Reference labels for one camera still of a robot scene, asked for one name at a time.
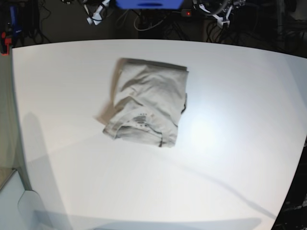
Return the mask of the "black power strip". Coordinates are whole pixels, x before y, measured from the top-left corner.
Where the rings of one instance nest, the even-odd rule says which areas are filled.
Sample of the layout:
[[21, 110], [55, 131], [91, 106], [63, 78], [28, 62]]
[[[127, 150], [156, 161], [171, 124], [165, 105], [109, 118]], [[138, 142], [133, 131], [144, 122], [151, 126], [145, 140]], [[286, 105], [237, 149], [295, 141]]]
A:
[[218, 21], [227, 21], [229, 20], [231, 11], [232, 8], [227, 8], [226, 10], [223, 10], [221, 13], [212, 16], [205, 15], [203, 11], [196, 11], [192, 9], [182, 9], [179, 12], [182, 17], [209, 18]]

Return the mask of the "blue plastic bin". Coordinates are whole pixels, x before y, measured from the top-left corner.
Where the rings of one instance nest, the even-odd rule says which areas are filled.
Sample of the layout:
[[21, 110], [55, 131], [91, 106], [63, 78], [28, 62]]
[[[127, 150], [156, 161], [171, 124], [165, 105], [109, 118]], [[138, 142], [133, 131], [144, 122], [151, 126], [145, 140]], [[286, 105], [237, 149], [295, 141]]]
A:
[[179, 9], [183, 0], [116, 0], [121, 9]]

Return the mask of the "red and blue clamp tool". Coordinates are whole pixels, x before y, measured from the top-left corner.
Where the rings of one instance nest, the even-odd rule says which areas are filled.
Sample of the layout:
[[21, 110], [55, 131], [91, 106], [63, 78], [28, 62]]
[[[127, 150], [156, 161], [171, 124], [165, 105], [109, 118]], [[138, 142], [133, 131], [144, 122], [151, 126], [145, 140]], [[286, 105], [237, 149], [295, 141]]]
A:
[[0, 54], [8, 56], [10, 48], [13, 44], [15, 15], [14, 6], [5, 3], [0, 3]]

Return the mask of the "beige t-shirt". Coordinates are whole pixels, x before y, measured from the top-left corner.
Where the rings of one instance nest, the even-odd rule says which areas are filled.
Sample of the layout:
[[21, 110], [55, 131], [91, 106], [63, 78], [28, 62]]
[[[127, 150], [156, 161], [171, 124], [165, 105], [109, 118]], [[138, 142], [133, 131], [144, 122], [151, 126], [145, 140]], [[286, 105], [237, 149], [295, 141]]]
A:
[[103, 133], [157, 147], [174, 147], [187, 107], [188, 69], [184, 66], [122, 58], [114, 72], [110, 101], [97, 116]]

